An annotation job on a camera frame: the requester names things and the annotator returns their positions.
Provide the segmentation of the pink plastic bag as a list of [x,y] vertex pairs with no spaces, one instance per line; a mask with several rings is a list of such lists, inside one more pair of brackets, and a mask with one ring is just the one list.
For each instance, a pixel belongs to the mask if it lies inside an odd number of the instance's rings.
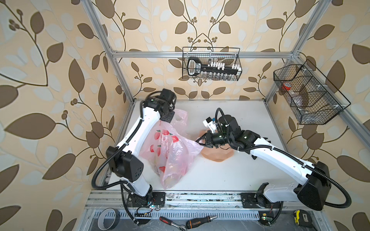
[[158,121],[148,134],[140,156],[147,160],[159,176],[162,188],[175,186],[189,171],[203,146],[184,135],[188,113],[175,109],[170,123]]

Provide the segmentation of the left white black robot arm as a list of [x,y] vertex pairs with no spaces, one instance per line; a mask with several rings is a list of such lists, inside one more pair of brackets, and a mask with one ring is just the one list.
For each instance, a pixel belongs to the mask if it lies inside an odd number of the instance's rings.
[[[145,180],[142,172],[144,164],[138,159],[144,141],[158,121],[170,123],[174,116],[177,97],[169,89],[154,91],[140,102],[140,114],[133,127],[117,146],[110,146],[107,160],[99,167],[92,178],[92,188],[106,190],[119,185],[126,190],[138,206],[146,206],[152,201],[152,186]],[[96,183],[105,166],[119,178],[106,186]]]

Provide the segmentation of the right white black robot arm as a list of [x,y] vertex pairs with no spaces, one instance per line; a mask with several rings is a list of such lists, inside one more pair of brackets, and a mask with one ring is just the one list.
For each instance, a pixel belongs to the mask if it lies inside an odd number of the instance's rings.
[[340,209],[351,206],[350,194],[330,177],[326,164],[297,158],[259,134],[242,130],[237,120],[224,114],[221,108],[216,110],[215,117],[206,118],[203,124],[208,131],[196,140],[201,146],[220,148],[228,144],[235,151],[272,164],[293,179],[292,183],[283,185],[262,183],[249,199],[251,204],[266,208],[275,203],[300,202],[316,211],[323,210],[324,206]]

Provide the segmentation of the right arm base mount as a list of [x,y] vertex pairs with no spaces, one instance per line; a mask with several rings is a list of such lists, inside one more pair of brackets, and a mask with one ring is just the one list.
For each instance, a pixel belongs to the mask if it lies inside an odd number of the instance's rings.
[[241,193],[240,196],[243,208],[272,209],[280,208],[281,205],[280,202],[268,201],[261,193]]

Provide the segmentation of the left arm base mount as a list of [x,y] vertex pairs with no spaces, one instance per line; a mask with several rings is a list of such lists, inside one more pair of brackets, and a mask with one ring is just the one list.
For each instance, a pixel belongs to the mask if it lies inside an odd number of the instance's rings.
[[165,205],[166,193],[165,192],[149,192],[145,197],[136,194],[129,194],[127,203],[130,207],[149,207],[162,208]]

